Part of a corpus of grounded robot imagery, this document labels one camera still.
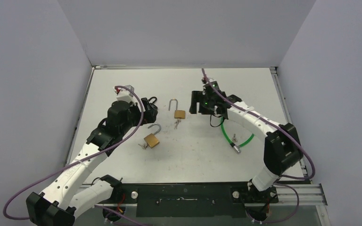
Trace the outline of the brass padlock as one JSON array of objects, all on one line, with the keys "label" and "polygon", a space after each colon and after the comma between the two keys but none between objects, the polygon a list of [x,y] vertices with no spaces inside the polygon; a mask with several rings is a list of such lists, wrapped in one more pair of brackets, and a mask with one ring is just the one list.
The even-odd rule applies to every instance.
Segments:
[{"label": "brass padlock", "polygon": [[144,137],[144,141],[149,148],[154,148],[160,143],[159,139],[156,137],[156,134],[158,134],[161,131],[162,127],[158,123],[153,123],[148,126],[148,129],[154,126],[157,126],[157,130],[154,133],[150,133],[149,135]]},{"label": "brass padlock", "polygon": [[172,99],[169,100],[168,111],[171,110],[171,104],[172,104],[173,101],[175,101],[174,118],[178,119],[178,120],[185,119],[186,118],[186,112],[184,110],[179,110],[178,109],[178,100],[176,98],[172,98]]}]

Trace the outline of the padlock keys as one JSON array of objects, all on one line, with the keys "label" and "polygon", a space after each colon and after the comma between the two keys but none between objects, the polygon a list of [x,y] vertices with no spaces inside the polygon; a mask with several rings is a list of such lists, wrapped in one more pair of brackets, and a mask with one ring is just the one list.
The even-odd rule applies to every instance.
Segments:
[{"label": "padlock keys", "polygon": [[176,119],[175,123],[174,123],[174,129],[178,128],[178,125],[180,124],[181,119]]},{"label": "padlock keys", "polygon": [[143,144],[138,144],[142,149],[146,150],[148,148],[148,144],[147,143],[143,143]]}]

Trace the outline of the cable lock keys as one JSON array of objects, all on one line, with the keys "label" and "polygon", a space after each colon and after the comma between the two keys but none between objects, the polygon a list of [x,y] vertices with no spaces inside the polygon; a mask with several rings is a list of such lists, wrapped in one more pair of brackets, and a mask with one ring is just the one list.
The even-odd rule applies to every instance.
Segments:
[{"label": "cable lock keys", "polygon": [[236,137],[236,134],[233,134],[233,137],[231,139],[231,142],[234,143],[234,144],[237,144],[238,143],[238,139]]}]

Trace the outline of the black padlock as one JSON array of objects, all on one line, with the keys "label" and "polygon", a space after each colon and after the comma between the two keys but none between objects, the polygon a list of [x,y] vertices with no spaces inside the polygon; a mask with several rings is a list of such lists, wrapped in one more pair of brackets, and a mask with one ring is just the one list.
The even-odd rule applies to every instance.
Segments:
[{"label": "black padlock", "polygon": [[148,99],[148,102],[151,104],[151,105],[154,105],[156,102],[157,102],[157,97],[156,96],[153,96],[151,98]]}]

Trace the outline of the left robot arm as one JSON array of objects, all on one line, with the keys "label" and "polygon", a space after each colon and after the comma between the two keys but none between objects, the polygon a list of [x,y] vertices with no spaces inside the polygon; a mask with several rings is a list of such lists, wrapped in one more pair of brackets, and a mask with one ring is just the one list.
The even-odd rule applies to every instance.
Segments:
[{"label": "left robot arm", "polygon": [[72,226],[84,212],[101,201],[121,199],[121,182],[104,175],[96,184],[78,192],[89,175],[105,161],[127,132],[139,125],[154,123],[158,108],[142,98],[143,109],[132,98],[111,104],[107,116],[91,132],[75,158],[48,187],[32,192],[26,199],[30,221],[37,226]]}]

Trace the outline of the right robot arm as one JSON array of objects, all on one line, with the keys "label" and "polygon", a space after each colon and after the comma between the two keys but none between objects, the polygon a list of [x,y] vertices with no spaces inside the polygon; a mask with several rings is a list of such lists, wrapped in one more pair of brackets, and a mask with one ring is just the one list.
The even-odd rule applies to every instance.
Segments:
[{"label": "right robot arm", "polygon": [[262,170],[248,183],[247,195],[254,202],[261,201],[282,174],[303,157],[294,125],[285,125],[263,117],[236,95],[227,96],[218,83],[206,83],[202,91],[192,91],[191,114],[219,115],[253,133],[264,143]]}]

